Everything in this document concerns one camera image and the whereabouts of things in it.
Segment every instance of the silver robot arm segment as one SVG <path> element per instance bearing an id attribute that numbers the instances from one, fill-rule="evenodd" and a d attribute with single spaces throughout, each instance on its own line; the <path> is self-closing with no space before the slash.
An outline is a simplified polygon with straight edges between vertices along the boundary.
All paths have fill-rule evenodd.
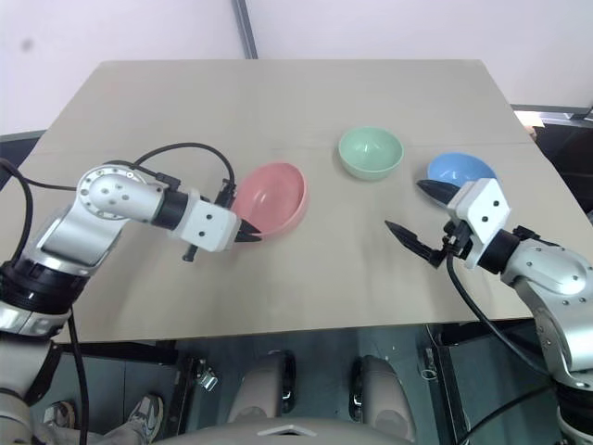
<path id="1" fill-rule="evenodd" d="M 30 241 L 16 264 L 3 266 L 0 331 L 57 334 L 129 220 L 168 229 L 211 252 L 230 248 L 241 226 L 234 213 L 202 200 L 196 190 L 147 184 L 121 165 L 96 167 L 79 181 L 74 203 Z"/>
<path id="2" fill-rule="evenodd" d="M 223 205 L 232 202 L 233 190 L 227 183 L 219 193 Z M 108 164 L 88 171 L 73 204 L 30 240 L 20 258 L 0 267 L 1 443 L 31 440 L 28 405 L 44 395 L 59 362 L 59 348 L 49 338 L 69 319 L 72 303 L 129 220 L 165 228 L 211 252 L 230 248 L 243 223 L 196 190 L 148 184 L 137 170 Z"/>
<path id="3" fill-rule="evenodd" d="M 438 267 L 447 255 L 468 269 L 499 274 L 534 315 L 549 374 L 555 382 L 561 431 L 570 444 L 593 443 L 593 267 L 567 248 L 517 227 L 503 230 L 510 208 L 494 179 L 461 188 L 423 180 L 418 186 L 448 204 L 450 221 L 440 250 L 408 229 L 387 227 L 412 252 Z"/>

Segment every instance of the person's shoe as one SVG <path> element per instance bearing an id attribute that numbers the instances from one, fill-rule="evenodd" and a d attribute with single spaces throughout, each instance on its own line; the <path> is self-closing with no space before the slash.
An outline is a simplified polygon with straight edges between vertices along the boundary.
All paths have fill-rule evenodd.
<path id="1" fill-rule="evenodd" d="M 160 430 L 165 412 L 163 399 L 154 394 L 142 397 L 132 410 L 128 422 L 137 422 L 141 425 L 148 443 L 152 442 Z"/>
<path id="2" fill-rule="evenodd" d="M 45 408 L 44 424 L 60 426 L 62 428 L 74 428 L 76 426 L 74 404 L 65 400 L 52 403 Z"/>

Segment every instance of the wooden tabletop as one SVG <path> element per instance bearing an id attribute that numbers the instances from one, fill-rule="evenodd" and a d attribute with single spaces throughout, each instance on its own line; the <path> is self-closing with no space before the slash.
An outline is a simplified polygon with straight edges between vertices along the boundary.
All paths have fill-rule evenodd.
<path id="1" fill-rule="evenodd" d="M 336 146 L 347 129 L 373 125 L 405 146 L 378 183 L 350 177 Z M 202 142 L 221 150 L 238 180 L 284 160 L 307 177 L 309 209 L 291 233 L 232 251 L 199 252 L 157 227 L 129 222 L 75 304 L 84 341 L 225 336 L 344 326 L 473 319 L 444 267 L 404 249 L 384 220 L 440 247 L 447 214 L 414 185 L 440 153 L 487 162 L 525 225 L 593 260 L 593 228 L 568 188 L 473 60 L 133 61 L 102 64 L 45 133 L 22 171 L 76 184 L 108 159 Z M 191 148 L 151 159 L 182 188 L 215 197 L 224 169 Z M 14 181 L 0 193 L 0 248 L 11 254 L 22 224 Z M 72 193 L 36 189 L 35 227 Z M 529 311 L 496 276 L 457 269 L 492 318 Z"/>

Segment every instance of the dark floor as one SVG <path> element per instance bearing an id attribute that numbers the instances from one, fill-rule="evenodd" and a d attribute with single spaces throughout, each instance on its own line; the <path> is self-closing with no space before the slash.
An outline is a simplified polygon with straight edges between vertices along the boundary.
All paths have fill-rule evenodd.
<path id="1" fill-rule="evenodd" d="M 178 342 L 178 348 L 208 359 L 221 382 L 211 393 L 198 388 L 187 430 L 224 423 L 233 396 L 249 366 L 269 350 L 289 349 L 296 355 L 296 407 L 289 416 L 349 420 L 348 377 L 352 360 L 371 354 L 389 360 L 406 394 L 419 444 L 439 442 L 429 382 L 420 371 L 420 350 L 430 339 L 424 326 L 372 327 L 267 336 L 221 337 Z M 501 404 L 541 384 L 493 338 L 454 347 L 460 394 L 469 425 L 475 425 Z M 91 398 L 91 429 L 105 433 L 120 425 L 146 392 L 170 399 L 175 368 L 136 362 L 86 359 Z M 65 355 L 49 393 L 33 407 L 37 419 L 52 401 L 78 399 L 73 361 Z M 551 393 L 505 413 L 475 436 L 472 444 L 552 444 L 560 438 Z"/>

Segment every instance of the black cable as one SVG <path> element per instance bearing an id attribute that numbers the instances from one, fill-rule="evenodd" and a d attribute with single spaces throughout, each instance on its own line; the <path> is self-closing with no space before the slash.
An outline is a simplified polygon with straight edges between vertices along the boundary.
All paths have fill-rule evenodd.
<path id="1" fill-rule="evenodd" d="M 107 162 L 103 162 L 104 164 L 115 164 L 115 165 L 125 165 L 126 167 L 130 167 L 132 170 L 137 170 L 139 172 L 145 173 L 148 176 L 152 176 L 153 178 L 157 177 L 157 173 L 153 172 L 152 170 L 147 169 L 146 167 L 142 167 L 138 165 L 136 162 L 129 162 L 128 160 L 121 160 L 121 159 L 113 159 L 108 160 Z"/>
<path id="2" fill-rule="evenodd" d="M 40 188 L 48 188 L 49 190 L 64 190 L 65 192 L 75 192 L 76 191 L 76 187 L 70 187 L 68 185 L 55 185 L 55 184 L 40 183 L 39 181 L 33 181 L 33 179 L 29 179 L 29 178 L 25 178 L 25 181 L 27 181 L 27 184 L 29 184 L 29 185 L 33 185 L 35 187 L 40 187 Z"/>
<path id="3" fill-rule="evenodd" d="M 180 142 L 178 144 L 170 144 L 168 146 L 162 146 L 160 148 L 156 148 L 156 149 L 151 150 L 148 153 L 144 154 L 140 158 L 138 158 L 134 164 L 140 165 L 143 162 L 145 162 L 146 160 L 148 160 L 156 155 L 159 155 L 160 153 L 164 153 L 166 151 L 174 150 L 177 148 L 185 148 L 187 146 L 192 146 L 194 148 L 202 148 L 202 149 L 207 150 L 210 153 L 213 153 L 214 155 L 218 156 L 219 159 L 224 164 L 224 166 L 226 167 L 226 170 L 229 173 L 229 182 L 231 184 L 234 184 L 234 170 L 233 170 L 233 167 L 231 166 L 231 162 L 229 162 L 229 160 L 227 158 L 225 158 L 225 156 L 219 150 L 214 148 L 213 146 L 207 146 L 206 144 L 200 144 L 198 142 Z"/>
<path id="4" fill-rule="evenodd" d="M 492 323 L 482 311 L 480 311 L 480 308 L 478 308 L 478 306 L 475 304 L 472 297 L 470 297 L 470 294 L 467 293 L 467 291 L 461 284 L 460 279 L 458 278 L 457 274 L 455 273 L 455 268 L 453 267 L 453 258 L 454 258 L 453 254 L 449 252 L 447 254 L 448 276 L 451 279 L 451 281 L 453 282 L 453 285 L 455 286 L 455 288 L 457 289 L 459 294 L 461 295 L 461 298 L 463 299 L 463 301 L 465 301 L 465 304 L 468 305 L 468 307 L 472 310 L 472 312 L 475 314 L 475 316 L 478 318 L 478 320 L 480 320 L 480 322 L 484 323 L 486 325 L 486 327 L 488 329 L 490 329 L 490 331 L 492 331 L 492 334 L 494 334 L 509 350 L 511 350 L 512 353 L 514 353 L 517 357 L 519 357 L 522 361 L 524 361 L 531 369 L 533 369 L 534 371 L 536 371 L 539 374 L 549 375 L 548 371 L 546 371 L 544 368 L 539 366 L 536 362 L 532 361 L 529 357 L 527 357 L 525 354 L 523 354 L 523 352 L 521 350 L 519 350 L 502 332 L 500 332 L 498 330 L 498 328 L 496 327 L 496 325 L 494 323 Z"/>
<path id="5" fill-rule="evenodd" d="M 86 373 L 84 372 L 84 363 L 82 362 L 81 345 L 78 342 L 76 334 L 76 324 L 74 323 L 74 310 L 71 309 L 71 315 L 68 319 L 68 332 L 72 342 L 72 355 L 76 364 L 76 373 L 78 374 L 78 383 L 81 391 L 81 437 L 79 445 L 86 445 L 86 439 L 89 432 L 89 392 L 86 384 Z"/>
<path id="6" fill-rule="evenodd" d="M 31 234 L 31 226 L 33 222 L 33 195 L 31 188 L 27 184 L 27 179 L 19 172 L 19 169 L 15 167 L 8 159 L 0 158 L 0 167 L 10 173 L 11 176 L 15 177 L 19 181 L 22 191 L 25 194 L 25 222 L 22 225 L 22 232 L 20 233 L 20 240 L 15 249 L 15 253 L 12 255 L 12 262 L 17 261 L 22 254 L 23 249 L 27 245 L 29 235 Z"/>
<path id="7" fill-rule="evenodd" d="M 518 397 L 517 399 L 511 400 L 510 402 L 505 403 L 500 408 L 496 409 L 495 411 L 493 411 L 492 413 L 487 415 L 480 422 L 475 424 L 475 426 L 473 426 L 472 429 L 470 429 L 467 433 L 465 433 L 463 436 L 461 436 L 461 438 L 457 441 L 457 445 L 461 445 L 461 444 L 465 443 L 467 441 L 467 439 L 469 439 L 471 436 L 473 436 L 479 429 L 481 429 L 483 426 L 485 426 L 491 420 L 496 419 L 499 415 L 507 412 L 510 408 L 513 408 L 514 406 L 518 405 L 519 403 L 522 403 L 524 401 L 532 399 L 535 396 L 538 396 L 539 394 L 546 392 L 548 389 L 551 389 L 551 388 L 552 388 L 551 384 L 545 385 L 544 387 L 534 389 L 533 391 L 530 391 L 527 394 L 524 394 L 523 396 Z"/>

